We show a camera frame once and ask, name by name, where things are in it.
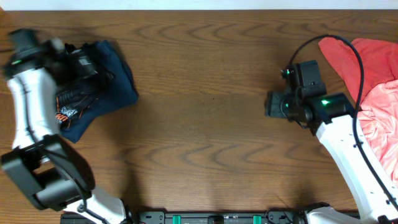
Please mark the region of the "black printed cycling jersey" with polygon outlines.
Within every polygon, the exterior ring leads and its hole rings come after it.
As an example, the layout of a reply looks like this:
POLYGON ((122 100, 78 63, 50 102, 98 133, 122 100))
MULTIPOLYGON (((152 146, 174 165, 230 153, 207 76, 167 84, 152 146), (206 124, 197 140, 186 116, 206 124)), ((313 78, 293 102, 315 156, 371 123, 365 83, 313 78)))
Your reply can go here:
POLYGON ((85 110, 93 104, 109 86, 109 80, 102 75, 80 78, 64 86, 56 94, 57 112, 55 119, 61 129, 77 123, 85 110))

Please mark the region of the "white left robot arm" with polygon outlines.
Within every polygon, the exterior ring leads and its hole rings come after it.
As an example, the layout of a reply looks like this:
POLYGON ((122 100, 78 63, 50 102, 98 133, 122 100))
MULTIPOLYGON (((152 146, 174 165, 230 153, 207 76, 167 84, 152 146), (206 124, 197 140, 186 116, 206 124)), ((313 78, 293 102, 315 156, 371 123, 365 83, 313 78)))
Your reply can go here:
POLYGON ((95 186, 87 161, 59 135, 55 115, 56 83, 44 67, 47 51, 16 47, 7 64, 7 84, 16 112, 12 151, 1 167, 37 209, 77 213, 94 223, 130 223, 123 201, 95 186))

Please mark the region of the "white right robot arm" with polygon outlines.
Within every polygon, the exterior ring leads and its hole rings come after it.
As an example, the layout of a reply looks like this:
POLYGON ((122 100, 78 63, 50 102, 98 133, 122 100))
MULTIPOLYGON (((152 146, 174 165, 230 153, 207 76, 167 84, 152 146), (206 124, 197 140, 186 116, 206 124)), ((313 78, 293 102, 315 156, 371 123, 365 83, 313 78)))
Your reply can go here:
POLYGON ((293 94, 272 91, 266 116, 295 121, 317 137, 338 166, 359 213, 355 218, 319 204, 302 211, 301 221, 397 223, 397 187, 370 148, 345 94, 313 96, 297 104, 293 94))

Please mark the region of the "navy blue folded garment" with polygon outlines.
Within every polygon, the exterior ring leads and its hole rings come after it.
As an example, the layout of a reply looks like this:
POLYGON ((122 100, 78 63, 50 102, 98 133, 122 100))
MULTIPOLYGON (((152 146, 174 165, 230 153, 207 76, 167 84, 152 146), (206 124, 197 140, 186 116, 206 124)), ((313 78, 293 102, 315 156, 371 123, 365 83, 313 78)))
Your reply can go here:
POLYGON ((63 137, 76 143, 95 118, 137 103, 139 94, 129 65, 107 40, 84 44, 89 53, 108 73, 109 86, 98 99, 85 110, 77 123, 61 129, 63 137))

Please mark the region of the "light pink shirt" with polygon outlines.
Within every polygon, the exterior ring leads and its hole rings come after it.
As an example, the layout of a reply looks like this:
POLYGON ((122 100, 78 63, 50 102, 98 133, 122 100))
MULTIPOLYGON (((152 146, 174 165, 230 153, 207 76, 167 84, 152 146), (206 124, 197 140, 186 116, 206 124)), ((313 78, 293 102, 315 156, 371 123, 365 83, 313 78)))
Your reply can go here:
POLYGON ((397 81, 375 86, 361 103, 358 119, 371 149, 397 184, 397 81))

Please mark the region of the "red shirt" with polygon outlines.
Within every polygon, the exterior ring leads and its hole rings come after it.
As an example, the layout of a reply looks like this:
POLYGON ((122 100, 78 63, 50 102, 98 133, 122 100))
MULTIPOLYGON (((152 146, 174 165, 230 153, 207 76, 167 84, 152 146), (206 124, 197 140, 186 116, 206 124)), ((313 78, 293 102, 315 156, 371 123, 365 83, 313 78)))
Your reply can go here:
MULTIPOLYGON (((358 51, 364 68, 361 100, 378 84, 397 81, 397 44, 385 40, 354 39, 351 43, 358 51)), ((354 52, 341 40, 325 37, 318 46, 335 72, 356 99, 359 93, 360 68, 354 52)))

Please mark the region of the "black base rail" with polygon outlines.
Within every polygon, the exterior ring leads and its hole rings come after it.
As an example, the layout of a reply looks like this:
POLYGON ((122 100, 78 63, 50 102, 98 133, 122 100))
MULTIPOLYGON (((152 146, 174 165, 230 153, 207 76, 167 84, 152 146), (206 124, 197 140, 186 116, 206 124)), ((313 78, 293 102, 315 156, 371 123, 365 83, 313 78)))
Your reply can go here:
POLYGON ((299 212, 269 210, 264 213, 142 212, 127 219, 137 224, 306 224, 299 212))

